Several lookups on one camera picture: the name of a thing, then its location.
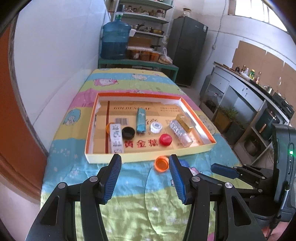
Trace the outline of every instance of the black refrigerator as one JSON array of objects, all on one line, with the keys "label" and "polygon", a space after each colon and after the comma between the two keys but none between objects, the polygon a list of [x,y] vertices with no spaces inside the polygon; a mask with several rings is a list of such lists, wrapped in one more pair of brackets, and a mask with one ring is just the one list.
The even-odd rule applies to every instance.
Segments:
[{"label": "black refrigerator", "polygon": [[176,18],[168,41],[168,56],[179,67],[176,84],[190,86],[198,66],[208,27],[190,17]]}]

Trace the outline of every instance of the wooden door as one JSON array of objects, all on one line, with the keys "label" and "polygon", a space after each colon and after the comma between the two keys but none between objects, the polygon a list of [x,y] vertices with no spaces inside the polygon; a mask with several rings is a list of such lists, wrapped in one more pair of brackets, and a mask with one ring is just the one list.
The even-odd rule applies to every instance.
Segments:
[{"label": "wooden door", "polygon": [[0,37],[0,175],[40,199],[46,156],[27,128],[9,73],[9,31]]}]

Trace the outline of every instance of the window frame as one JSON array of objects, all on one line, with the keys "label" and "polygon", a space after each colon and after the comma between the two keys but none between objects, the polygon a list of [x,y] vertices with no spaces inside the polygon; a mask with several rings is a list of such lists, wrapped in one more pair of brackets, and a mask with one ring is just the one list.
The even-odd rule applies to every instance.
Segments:
[{"label": "window frame", "polygon": [[269,19],[270,19],[270,18],[269,18],[269,9],[270,9],[270,7],[265,3],[264,0],[262,0],[262,2],[267,6],[268,22],[261,21],[261,20],[258,20],[258,19],[252,18],[252,17],[246,17],[246,16],[236,15],[236,14],[235,14],[235,9],[236,9],[237,0],[229,0],[228,15],[231,15],[231,16],[237,16],[237,17],[242,17],[242,18],[248,18],[248,19],[253,19],[253,20],[256,20],[256,21],[259,21],[259,22],[262,22],[262,23],[266,23],[266,24],[269,24],[269,25],[271,25],[271,26],[273,26],[273,27],[275,27],[275,28],[278,28],[278,29],[284,31],[285,33],[289,34],[288,30],[285,31],[285,30],[283,30],[283,29],[281,29],[281,28],[279,28],[279,27],[277,27],[277,26],[275,26],[275,25],[273,25],[273,24],[271,24],[271,23],[269,22]]}]

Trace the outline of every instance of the blue cartoon sheep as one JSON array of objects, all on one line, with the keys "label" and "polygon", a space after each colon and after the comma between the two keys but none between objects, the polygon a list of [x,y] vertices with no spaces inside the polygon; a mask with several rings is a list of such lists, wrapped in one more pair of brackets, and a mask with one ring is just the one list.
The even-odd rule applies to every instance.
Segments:
[{"label": "blue cartoon sheep", "polygon": [[63,124],[66,126],[74,125],[80,118],[81,111],[79,109],[73,109],[69,111],[69,113],[66,115]]}]

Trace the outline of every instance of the teal wrapped package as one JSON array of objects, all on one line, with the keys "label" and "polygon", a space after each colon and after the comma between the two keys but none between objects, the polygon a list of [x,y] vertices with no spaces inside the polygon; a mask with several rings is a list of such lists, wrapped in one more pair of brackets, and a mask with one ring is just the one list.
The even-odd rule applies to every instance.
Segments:
[{"label": "teal wrapped package", "polygon": [[146,132],[146,111],[142,108],[139,108],[137,113],[137,132]]}]

